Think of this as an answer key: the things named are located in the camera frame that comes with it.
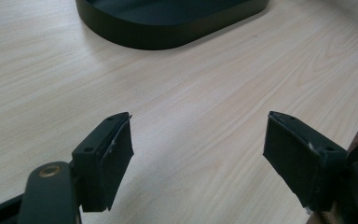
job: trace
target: black stand base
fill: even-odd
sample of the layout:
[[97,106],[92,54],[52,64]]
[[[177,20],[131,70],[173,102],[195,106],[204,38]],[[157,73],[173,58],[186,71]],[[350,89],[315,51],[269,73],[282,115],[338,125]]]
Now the black stand base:
[[269,0],[76,0],[101,37],[133,49],[172,49],[253,16]]

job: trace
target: screw hole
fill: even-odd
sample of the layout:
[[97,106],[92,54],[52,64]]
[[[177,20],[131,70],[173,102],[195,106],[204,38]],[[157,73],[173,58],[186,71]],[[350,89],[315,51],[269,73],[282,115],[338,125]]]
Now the screw hole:
[[93,150],[94,150],[93,147],[86,147],[86,148],[84,149],[85,152],[92,152]]
[[42,177],[50,177],[50,176],[56,175],[60,171],[61,171],[60,166],[51,165],[51,166],[48,166],[48,167],[44,168],[43,170],[41,170],[39,172],[39,175],[42,176]]

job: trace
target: black oval base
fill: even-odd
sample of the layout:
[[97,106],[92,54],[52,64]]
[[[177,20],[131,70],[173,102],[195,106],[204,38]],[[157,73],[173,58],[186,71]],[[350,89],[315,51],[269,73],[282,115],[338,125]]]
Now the black oval base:
[[269,0],[76,0],[101,37],[133,49],[173,49],[266,8]]

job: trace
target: table surface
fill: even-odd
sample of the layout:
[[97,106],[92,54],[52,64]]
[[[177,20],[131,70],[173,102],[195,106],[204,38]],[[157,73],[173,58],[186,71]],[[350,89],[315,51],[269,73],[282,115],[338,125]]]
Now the table surface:
[[262,157],[267,114],[344,148],[358,130],[358,0],[271,0],[178,49],[94,34],[74,0],[0,0],[0,202],[129,111],[135,155],[112,211],[84,223],[305,223]]

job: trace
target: wooden table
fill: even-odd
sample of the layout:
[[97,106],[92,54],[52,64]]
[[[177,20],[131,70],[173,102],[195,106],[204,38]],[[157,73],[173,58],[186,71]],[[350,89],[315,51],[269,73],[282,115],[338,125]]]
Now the wooden table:
[[30,172],[70,161],[129,111],[135,156],[111,212],[84,223],[305,223],[262,157],[267,114],[343,147],[358,130],[358,0],[271,0],[178,49],[110,43],[74,0],[0,0],[0,202]]

